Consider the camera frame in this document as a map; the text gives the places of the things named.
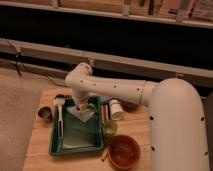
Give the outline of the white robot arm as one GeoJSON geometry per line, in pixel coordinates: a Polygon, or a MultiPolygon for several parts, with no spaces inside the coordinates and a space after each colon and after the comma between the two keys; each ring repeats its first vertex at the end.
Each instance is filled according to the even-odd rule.
{"type": "Polygon", "coordinates": [[[89,64],[80,63],[65,84],[77,106],[97,93],[148,107],[152,171],[210,171],[204,107],[189,82],[95,77],[89,64]]]}

